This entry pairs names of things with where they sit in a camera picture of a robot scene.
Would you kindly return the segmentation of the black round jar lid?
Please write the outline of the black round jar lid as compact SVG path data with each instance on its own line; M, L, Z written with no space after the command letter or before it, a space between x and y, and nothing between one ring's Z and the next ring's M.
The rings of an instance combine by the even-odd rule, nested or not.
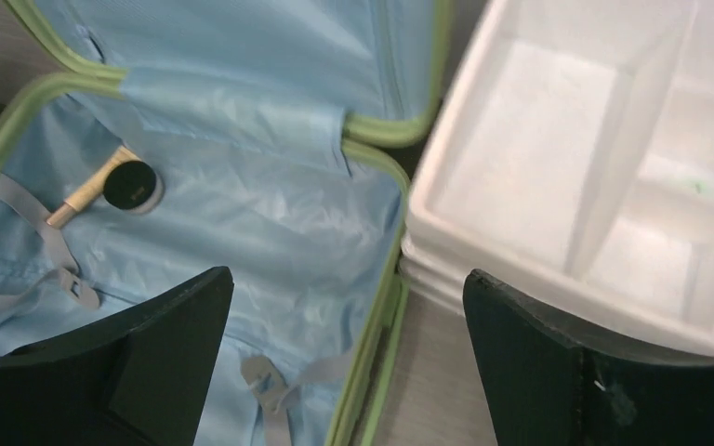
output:
M161 176L142 161L128 161L116 166L105 178L102 196L124 212L146 214L156 207L165 192Z

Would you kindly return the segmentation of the green ribbed hard-shell suitcase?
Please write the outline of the green ribbed hard-shell suitcase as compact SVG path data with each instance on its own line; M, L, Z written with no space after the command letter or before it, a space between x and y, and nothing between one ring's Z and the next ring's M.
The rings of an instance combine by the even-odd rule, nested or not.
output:
M63 66L0 117L0 357L226 267L190 445L370 444L409 289L409 179L447 1L12 1ZM165 192L46 218L121 145Z

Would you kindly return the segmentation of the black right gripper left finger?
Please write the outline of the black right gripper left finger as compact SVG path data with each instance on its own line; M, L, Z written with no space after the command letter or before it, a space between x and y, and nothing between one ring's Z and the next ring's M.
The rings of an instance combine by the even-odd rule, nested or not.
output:
M0 357L0 445L190 445L231 305L214 267Z

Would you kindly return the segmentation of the white plastic drawer organizer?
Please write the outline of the white plastic drawer organizer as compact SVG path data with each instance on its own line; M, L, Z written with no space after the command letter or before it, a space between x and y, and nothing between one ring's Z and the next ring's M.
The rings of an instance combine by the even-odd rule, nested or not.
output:
M493 1L416 171L401 269L474 269L714 356L714 1Z

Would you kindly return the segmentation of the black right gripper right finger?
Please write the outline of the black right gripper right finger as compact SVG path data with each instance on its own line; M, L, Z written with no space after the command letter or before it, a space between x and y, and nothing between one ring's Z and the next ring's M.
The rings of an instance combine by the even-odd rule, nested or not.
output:
M501 445L714 445L714 357L628 337L475 269L463 285Z

